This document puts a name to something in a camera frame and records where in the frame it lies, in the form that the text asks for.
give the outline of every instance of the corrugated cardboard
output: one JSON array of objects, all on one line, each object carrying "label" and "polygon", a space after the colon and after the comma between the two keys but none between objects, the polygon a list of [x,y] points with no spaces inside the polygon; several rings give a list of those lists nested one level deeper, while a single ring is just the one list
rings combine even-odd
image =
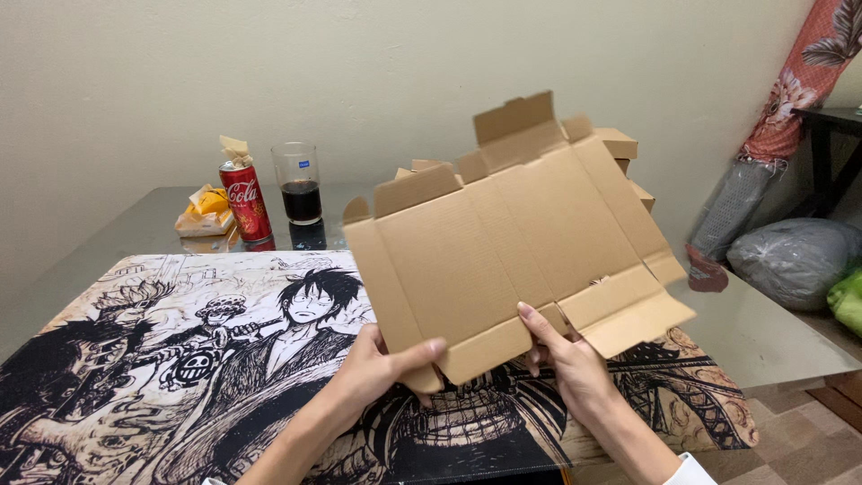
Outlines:
[{"label": "corrugated cardboard", "polygon": [[622,174],[625,175],[628,173],[628,164],[632,161],[628,158],[618,158],[616,159],[616,165],[622,170]]},{"label": "corrugated cardboard", "polygon": [[619,129],[596,128],[595,133],[602,139],[604,146],[608,147],[608,151],[614,158],[629,160],[638,158],[638,142],[624,135]]},{"label": "corrugated cardboard", "polygon": [[632,188],[634,189],[634,193],[637,194],[640,202],[646,207],[646,211],[652,213],[653,205],[655,205],[655,197],[649,194],[649,192],[640,188],[639,185],[634,183],[634,180],[629,180],[632,183]]},{"label": "corrugated cardboard", "polygon": [[[694,317],[663,288],[685,272],[586,116],[561,128],[548,91],[473,121],[461,180],[429,161],[378,186],[373,213],[362,198],[344,211],[390,351],[444,337],[437,364],[460,384],[530,348],[519,300],[606,357]],[[430,366],[405,380],[441,386]]]}]

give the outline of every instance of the anime desk mat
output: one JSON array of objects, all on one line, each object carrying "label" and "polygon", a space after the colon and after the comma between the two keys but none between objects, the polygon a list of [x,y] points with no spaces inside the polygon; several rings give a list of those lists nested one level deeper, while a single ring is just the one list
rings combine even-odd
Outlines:
[{"label": "anime desk mat", "polygon": [[[233,482],[374,321],[349,251],[137,255],[0,367],[0,483]],[[738,387],[679,329],[608,362],[677,451],[758,440]],[[513,360],[433,409],[395,385],[309,473],[443,483],[608,461],[553,372]]]}]

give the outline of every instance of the coca-cola logo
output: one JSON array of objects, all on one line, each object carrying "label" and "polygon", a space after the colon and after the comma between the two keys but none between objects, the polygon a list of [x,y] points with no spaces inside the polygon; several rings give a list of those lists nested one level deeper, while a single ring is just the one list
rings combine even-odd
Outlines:
[{"label": "coca-cola logo", "polygon": [[240,204],[250,202],[258,197],[258,190],[253,188],[255,179],[248,182],[237,182],[228,187],[228,200]]}]

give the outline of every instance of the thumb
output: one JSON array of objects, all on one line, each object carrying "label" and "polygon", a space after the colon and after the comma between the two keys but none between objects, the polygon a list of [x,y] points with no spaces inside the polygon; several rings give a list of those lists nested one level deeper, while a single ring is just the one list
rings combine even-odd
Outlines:
[{"label": "thumb", "polygon": [[389,357],[395,363],[398,375],[402,375],[409,370],[420,368],[439,359],[445,350],[446,340],[437,337],[418,343],[397,354],[390,354]]},{"label": "thumb", "polygon": [[571,343],[554,330],[547,319],[541,316],[541,313],[522,301],[518,302],[518,316],[521,317],[521,321],[527,326],[530,332],[538,337],[551,351],[558,350],[561,346]]}]

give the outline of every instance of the jolly roger symbol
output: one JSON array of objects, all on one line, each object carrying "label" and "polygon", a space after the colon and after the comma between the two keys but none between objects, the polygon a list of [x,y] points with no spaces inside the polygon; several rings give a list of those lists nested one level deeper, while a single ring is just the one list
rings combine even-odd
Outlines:
[{"label": "jolly roger symbol", "polygon": [[177,362],[173,378],[182,384],[195,384],[210,377],[216,368],[217,356],[210,350],[199,350]]}]

